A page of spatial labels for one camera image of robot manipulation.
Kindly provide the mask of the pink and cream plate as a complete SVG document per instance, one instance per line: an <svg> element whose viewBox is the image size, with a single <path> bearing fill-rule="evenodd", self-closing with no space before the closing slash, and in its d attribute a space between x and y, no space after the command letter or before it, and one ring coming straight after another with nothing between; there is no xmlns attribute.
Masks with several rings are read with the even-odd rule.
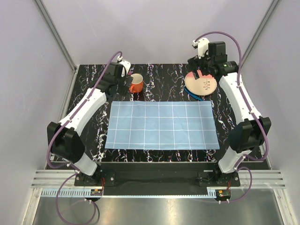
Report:
<svg viewBox="0 0 300 225"><path fill-rule="evenodd" d="M193 72L185 76L185 86L193 94L207 96L212 94L217 88L217 81L212 75L203 75L201 70L197 70L199 78L195 79Z"/></svg>

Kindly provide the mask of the blue plastic knife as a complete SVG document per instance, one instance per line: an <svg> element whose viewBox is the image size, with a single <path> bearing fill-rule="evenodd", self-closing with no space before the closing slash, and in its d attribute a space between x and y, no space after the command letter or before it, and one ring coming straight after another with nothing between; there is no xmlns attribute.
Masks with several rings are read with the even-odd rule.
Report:
<svg viewBox="0 0 300 225"><path fill-rule="evenodd" d="M201 97L199 97L198 95L193 94L192 92L190 92L186 87L184 87L184 91L191 96L192 98L194 98L197 101L203 101L203 99Z"/></svg>

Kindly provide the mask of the blue checked cloth napkin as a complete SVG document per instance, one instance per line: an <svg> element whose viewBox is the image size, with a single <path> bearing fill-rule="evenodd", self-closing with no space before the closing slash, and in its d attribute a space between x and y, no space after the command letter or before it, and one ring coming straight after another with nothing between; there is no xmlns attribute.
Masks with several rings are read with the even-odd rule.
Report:
<svg viewBox="0 0 300 225"><path fill-rule="evenodd" d="M113 101L107 149L218 150L210 101Z"/></svg>

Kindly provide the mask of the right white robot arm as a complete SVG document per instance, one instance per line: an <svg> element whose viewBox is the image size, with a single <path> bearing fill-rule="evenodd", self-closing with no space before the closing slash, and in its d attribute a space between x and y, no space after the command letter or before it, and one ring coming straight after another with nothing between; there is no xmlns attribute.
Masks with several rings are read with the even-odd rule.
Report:
<svg viewBox="0 0 300 225"><path fill-rule="evenodd" d="M210 42L207 38L193 41L198 54L188 59L188 65L195 79L211 75L225 92L233 109L236 127L229 133L229 147L215 165L209 178L219 186L234 179L238 166L250 158L256 147L266 144L271 127L268 117L263 117L254 106L242 82L239 67L235 61L228 61L225 42Z"/></svg>

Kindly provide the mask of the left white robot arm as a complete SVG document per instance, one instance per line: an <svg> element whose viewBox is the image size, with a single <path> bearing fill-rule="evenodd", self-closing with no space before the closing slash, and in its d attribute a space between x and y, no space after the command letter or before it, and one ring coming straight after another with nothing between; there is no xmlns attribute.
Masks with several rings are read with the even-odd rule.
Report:
<svg viewBox="0 0 300 225"><path fill-rule="evenodd" d="M132 82L128 77L131 63L126 60L111 62L105 67L95 84L87 89L81 101L58 123L47 126L47 154L54 154L72 166L76 173L85 175L92 186L101 182L101 167L85 152L81 133L94 115L107 100L116 94L125 95Z"/></svg>

